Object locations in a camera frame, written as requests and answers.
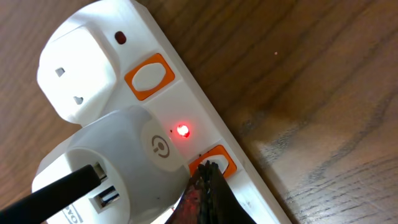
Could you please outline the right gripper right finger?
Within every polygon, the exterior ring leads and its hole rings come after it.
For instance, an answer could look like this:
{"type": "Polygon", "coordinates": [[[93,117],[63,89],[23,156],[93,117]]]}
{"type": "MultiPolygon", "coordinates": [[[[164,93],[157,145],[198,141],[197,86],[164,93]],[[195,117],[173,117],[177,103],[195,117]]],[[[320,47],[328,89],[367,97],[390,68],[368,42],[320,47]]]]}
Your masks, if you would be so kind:
{"type": "Polygon", "coordinates": [[[208,218],[216,224],[250,224],[255,221],[243,209],[219,166],[215,162],[206,163],[206,187],[208,201],[208,218]]]}

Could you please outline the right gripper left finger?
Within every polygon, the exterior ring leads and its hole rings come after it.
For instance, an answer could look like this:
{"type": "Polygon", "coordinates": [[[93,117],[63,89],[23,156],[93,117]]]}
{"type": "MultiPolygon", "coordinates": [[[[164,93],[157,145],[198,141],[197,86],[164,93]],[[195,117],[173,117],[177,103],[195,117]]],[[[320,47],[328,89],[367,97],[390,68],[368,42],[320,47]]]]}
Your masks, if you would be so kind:
{"type": "Polygon", "coordinates": [[[205,165],[200,164],[188,181],[183,195],[165,224],[208,223],[208,189],[205,165]]]}

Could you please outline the white power strip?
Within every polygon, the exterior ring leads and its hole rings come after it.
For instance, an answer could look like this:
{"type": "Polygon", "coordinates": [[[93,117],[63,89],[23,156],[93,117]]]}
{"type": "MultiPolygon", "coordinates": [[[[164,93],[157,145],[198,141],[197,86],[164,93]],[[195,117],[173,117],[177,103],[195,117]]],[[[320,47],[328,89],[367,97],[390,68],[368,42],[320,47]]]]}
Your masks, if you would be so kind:
{"type": "MultiPolygon", "coordinates": [[[[97,1],[69,17],[39,60],[37,82],[58,115],[81,129],[117,110],[152,113],[190,177],[215,162],[255,223],[289,218],[149,11],[136,1],[97,1]]],[[[100,186],[104,175],[92,165],[100,186]]],[[[64,203],[46,220],[82,198],[64,203]]]]}

